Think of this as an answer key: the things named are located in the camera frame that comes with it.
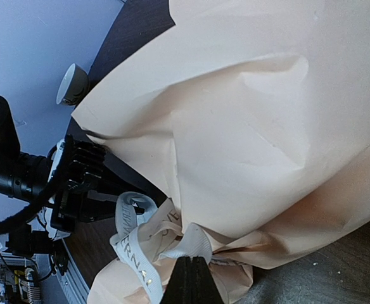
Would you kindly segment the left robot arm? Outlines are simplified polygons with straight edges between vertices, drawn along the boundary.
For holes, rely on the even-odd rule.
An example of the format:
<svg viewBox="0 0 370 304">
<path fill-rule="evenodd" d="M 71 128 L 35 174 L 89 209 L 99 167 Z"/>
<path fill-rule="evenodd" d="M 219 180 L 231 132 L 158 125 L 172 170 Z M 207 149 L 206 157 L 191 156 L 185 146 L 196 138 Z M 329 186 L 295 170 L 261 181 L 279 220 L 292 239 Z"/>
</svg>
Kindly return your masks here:
<svg viewBox="0 0 370 304">
<path fill-rule="evenodd" d="M 109 219 L 112 201 L 88 196 L 94 191 L 118 196 L 141 193 L 160 201 L 163 194 L 144 177 L 127 182 L 105 165 L 106 149 L 66 135 L 47 156 L 23 153 L 7 100 L 0 96 L 0 194 L 27 206 L 0 221 L 9 253 L 22 257 L 47 254 L 54 270 L 68 272 L 68 253 L 61 240 L 77 222 Z"/>
</svg>

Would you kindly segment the front aluminium rail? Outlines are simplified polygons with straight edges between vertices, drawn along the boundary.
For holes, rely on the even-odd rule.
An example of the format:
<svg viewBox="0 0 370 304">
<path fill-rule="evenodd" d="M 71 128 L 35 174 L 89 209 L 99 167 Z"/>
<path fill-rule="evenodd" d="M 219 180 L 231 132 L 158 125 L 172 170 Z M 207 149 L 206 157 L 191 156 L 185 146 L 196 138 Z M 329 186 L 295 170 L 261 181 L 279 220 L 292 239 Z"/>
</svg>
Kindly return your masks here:
<svg viewBox="0 0 370 304">
<path fill-rule="evenodd" d="M 69 303 L 86 304 L 89 287 L 75 264 L 64 240 L 55 242 L 56 277 Z"/>
</svg>

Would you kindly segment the small white bowl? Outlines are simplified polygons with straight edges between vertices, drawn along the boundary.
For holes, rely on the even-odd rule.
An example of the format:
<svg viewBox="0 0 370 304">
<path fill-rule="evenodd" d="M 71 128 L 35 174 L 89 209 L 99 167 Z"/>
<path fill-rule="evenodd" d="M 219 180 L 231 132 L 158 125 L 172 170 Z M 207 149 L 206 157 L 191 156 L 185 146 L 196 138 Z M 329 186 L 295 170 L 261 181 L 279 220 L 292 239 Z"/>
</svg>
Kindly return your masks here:
<svg viewBox="0 0 370 304">
<path fill-rule="evenodd" d="M 89 92 L 88 74 L 76 63 L 67 69 L 56 96 L 56 104 L 66 106 L 78 105 Z"/>
</svg>

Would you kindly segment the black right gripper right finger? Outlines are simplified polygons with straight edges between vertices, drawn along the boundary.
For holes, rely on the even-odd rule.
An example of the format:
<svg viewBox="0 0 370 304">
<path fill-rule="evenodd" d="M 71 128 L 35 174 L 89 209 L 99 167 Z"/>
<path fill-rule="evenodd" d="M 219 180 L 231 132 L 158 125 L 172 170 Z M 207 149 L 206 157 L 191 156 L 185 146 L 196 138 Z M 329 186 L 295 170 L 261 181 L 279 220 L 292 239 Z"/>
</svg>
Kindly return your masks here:
<svg viewBox="0 0 370 304">
<path fill-rule="evenodd" d="M 223 303 L 222 297 L 217 289 L 217 285 L 204 258 L 191 258 L 190 281 L 190 303 Z"/>
</svg>

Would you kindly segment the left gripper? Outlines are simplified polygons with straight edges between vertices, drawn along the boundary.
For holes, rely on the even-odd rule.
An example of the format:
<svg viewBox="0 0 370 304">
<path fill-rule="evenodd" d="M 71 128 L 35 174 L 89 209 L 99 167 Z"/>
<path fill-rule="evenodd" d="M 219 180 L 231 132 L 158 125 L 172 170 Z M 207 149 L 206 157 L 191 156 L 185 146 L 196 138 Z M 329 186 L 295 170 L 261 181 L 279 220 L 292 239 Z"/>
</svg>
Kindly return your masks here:
<svg viewBox="0 0 370 304">
<path fill-rule="evenodd" d="M 65 136 L 56 144 L 49 178 L 64 156 L 67 175 L 47 207 L 47 231 L 52 241 L 69 237 L 78 222 L 92 223 L 115 216 L 116 202 L 90 198 L 91 191 L 118 196 L 113 188 L 113 172 L 105 166 L 105 148 Z"/>
</svg>

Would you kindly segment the white ribbon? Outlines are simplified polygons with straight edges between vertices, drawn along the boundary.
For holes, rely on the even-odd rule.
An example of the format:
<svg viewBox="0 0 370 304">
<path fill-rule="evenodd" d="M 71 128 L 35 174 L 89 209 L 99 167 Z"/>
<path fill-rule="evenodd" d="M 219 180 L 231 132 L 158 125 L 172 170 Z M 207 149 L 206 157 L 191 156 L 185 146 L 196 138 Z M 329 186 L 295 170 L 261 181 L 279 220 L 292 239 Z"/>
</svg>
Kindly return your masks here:
<svg viewBox="0 0 370 304">
<path fill-rule="evenodd" d="M 126 192 L 118 197 L 117 233 L 110 243 L 120 261 L 137 275 L 152 303 L 163 298 L 162 274 L 154 266 L 160 260 L 180 257 L 212 259 L 212 247 L 204 230 L 192 223 L 182 232 L 181 215 L 167 199 L 161 206 L 148 196 Z"/>
</svg>

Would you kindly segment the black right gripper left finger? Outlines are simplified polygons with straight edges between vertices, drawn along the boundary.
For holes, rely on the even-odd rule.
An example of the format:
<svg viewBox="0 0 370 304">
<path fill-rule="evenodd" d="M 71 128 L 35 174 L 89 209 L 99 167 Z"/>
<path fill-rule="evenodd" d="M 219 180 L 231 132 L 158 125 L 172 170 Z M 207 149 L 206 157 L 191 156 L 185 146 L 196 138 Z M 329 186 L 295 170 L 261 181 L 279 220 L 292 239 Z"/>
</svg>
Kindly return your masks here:
<svg viewBox="0 0 370 304">
<path fill-rule="evenodd" d="M 166 286 L 161 304 L 191 303 L 191 259 L 188 256 L 177 259 Z"/>
</svg>

